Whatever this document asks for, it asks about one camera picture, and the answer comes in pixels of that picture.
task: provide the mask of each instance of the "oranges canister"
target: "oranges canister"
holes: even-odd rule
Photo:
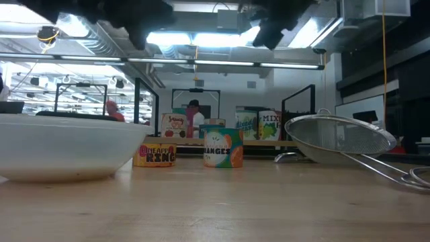
[[[204,132],[204,165],[216,168],[243,166],[243,130],[206,128]]]

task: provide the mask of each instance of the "cardboard canister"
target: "cardboard canister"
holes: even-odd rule
[[[133,157],[139,167],[171,167],[176,162],[176,144],[143,144]]]
[[[282,121],[281,112],[259,112],[258,131],[260,140],[281,140]]]
[[[219,124],[201,124],[199,125],[200,132],[199,132],[199,138],[204,138],[204,131],[207,128],[224,128],[223,125]]]
[[[221,118],[206,118],[204,124],[219,124],[223,127],[226,126],[226,120]]]
[[[163,114],[161,136],[185,138],[187,136],[187,116],[183,114]]]
[[[216,168],[243,166],[243,131],[207,128],[204,131],[204,165]]]
[[[236,111],[236,128],[243,130],[245,140],[257,140],[258,121],[257,111],[238,110]]]

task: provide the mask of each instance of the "metal frame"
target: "metal frame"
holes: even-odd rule
[[[64,90],[60,92],[60,87],[66,86]],[[58,109],[58,98],[61,94],[63,94],[69,87],[75,86],[75,87],[104,87],[105,93],[103,95],[103,115],[105,115],[106,111],[106,101],[108,96],[108,85],[106,84],[90,84],[90,83],[57,83],[56,84],[56,91],[55,91],[55,104],[54,104],[54,112],[57,112]]]
[[[176,91],[189,91],[190,93],[203,93],[205,91],[215,91],[218,93],[218,118],[220,118],[221,90],[206,90],[206,89],[172,89],[171,108],[173,109],[173,96]]]
[[[139,105],[140,105],[140,84],[155,96],[155,133],[154,137],[158,137],[159,134],[159,111],[160,111],[160,97],[154,91],[154,89],[148,85],[148,83],[144,82],[141,78],[135,78],[134,80],[134,123],[139,123]]]
[[[165,59],[165,58],[128,58],[128,57],[106,57],[106,56],[71,56],[65,54],[24,54],[0,52],[0,58],[3,61],[11,62],[34,62],[39,63],[103,63],[106,65],[124,65],[126,63],[160,63],[160,64],[185,64],[185,65],[218,65],[230,67],[259,67],[270,69],[300,69],[309,71],[321,71],[325,66],[320,64],[302,64],[302,63],[260,63],[260,62],[243,62],[232,60],[194,60],[194,59]]]
[[[293,93],[291,96],[285,98],[281,102],[282,107],[282,114],[281,114],[281,121],[284,122],[284,112],[285,112],[285,102],[289,99],[292,99],[293,97],[296,97],[297,95],[301,94],[302,92],[306,91],[307,89],[310,89],[310,113],[315,114],[315,85],[310,84],[309,86],[297,91],[296,93]],[[284,131],[281,132],[281,140],[284,140]]]

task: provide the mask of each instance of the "wooden countertop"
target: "wooden countertop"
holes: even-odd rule
[[[146,137],[144,143],[154,144],[177,144],[177,145],[204,145],[202,138],[160,138]],[[270,140],[244,140],[244,145],[266,146],[266,147],[296,147],[292,141],[270,141]]]
[[[131,168],[75,184],[0,178],[2,242],[428,241],[430,196],[364,169],[245,160]]]

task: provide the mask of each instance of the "ceiling light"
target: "ceiling light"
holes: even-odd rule
[[[130,62],[140,63],[161,63],[161,64],[187,64],[187,60],[176,60],[176,59],[159,59],[159,58],[129,58]]]
[[[30,79],[30,84],[39,86],[39,77],[32,77]]]
[[[191,39],[186,33],[170,33],[170,32],[152,32],[146,38],[150,44],[158,45],[175,45],[175,44],[191,44]]]
[[[314,48],[321,41],[323,41],[339,24],[343,22],[343,18],[340,17],[332,26],[330,26],[324,33],[322,33],[311,45],[310,47]]]
[[[69,77],[69,75],[66,75],[66,76],[62,79],[62,82],[63,82],[63,83],[65,83],[65,84],[70,83],[70,77]]]
[[[284,69],[320,69],[318,65],[301,65],[301,64],[281,64],[281,63],[261,63],[260,67],[284,68]]]
[[[193,44],[201,47],[237,47],[243,46],[238,34],[197,34]]]
[[[35,34],[0,34],[0,38],[37,38]]]
[[[50,54],[17,54],[17,53],[0,53],[0,58],[39,58],[39,59],[53,59],[54,56]]]
[[[219,4],[219,8],[223,7],[229,10],[235,10],[239,8],[238,3],[225,3],[226,5]],[[184,11],[184,12],[200,12],[200,13],[216,13],[218,8],[214,9],[215,3],[191,3],[189,1],[172,1],[174,11]]]
[[[109,63],[109,62],[101,62],[101,61],[95,61],[94,65],[109,65],[109,66],[124,66],[126,63]]]
[[[86,37],[89,33],[87,27],[73,14],[61,13],[56,24],[68,36]]]
[[[219,61],[219,60],[195,60],[196,65],[231,65],[231,66],[242,66],[252,67],[254,63],[250,62],[239,62],[239,61]]]
[[[124,80],[117,80],[115,84],[116,88],[123,89],[124,88]]]
[[[259,32],[260,32],[260,26],[252,27],[248,31],[243,32],[241,34],[241,42],[244,45],[246,45],[249,42],[253,42],[255,40],[255,37],[257,37]]]
[[[44,17],[18,4],[0,4],[0,22],[49,25]]]
[[[99,56],[61,56],[61,58],[72,61],[121,61],[121,58]]]
[[[318,24],[310,18],[303,28],[297,33],[291,41],[288,48],[307,48],[318,37]]]

